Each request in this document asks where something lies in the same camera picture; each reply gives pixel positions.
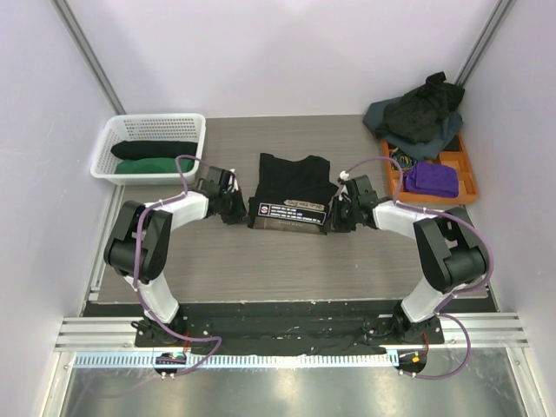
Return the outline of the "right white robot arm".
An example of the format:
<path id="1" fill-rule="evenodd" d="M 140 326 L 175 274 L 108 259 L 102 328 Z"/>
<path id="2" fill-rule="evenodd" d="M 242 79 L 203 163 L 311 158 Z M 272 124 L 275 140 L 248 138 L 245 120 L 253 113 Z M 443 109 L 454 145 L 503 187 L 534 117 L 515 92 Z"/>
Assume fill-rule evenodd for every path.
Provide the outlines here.
<path id="1" fill-rule="evenodd" d="M 446 211 L 380 198 L 367 176 L 340 173 L 341 193 L 332 200 L 330 227 L 355 231 L 359 225 L 389 231 L 415 241 L 422 278 L 400 301 L 387 336 L 410 343 L 453 297 L 482 278 L 490 266 L 485 243 L 462 207 Z"/>

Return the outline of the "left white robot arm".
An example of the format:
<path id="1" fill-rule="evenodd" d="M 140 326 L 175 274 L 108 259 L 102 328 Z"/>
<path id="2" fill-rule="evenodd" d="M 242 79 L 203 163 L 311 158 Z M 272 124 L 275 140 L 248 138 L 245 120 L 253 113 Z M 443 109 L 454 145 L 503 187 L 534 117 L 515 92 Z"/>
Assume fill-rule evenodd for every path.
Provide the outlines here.
<path id="1" fill-rule="evenodd" d="M 215 166 L 191 190 L 156 202 L 127 201 L 121 206 L 103 259 L 131 286 L 142 306 L 143 318 L 132 323 L 138 335 L 168 347 L 181 341 L 218 340 L 187 335 L 187 320 L 164 275 L 171 233 L 214 215 L 228 225 L 247 217 L 235 172 Z"/>

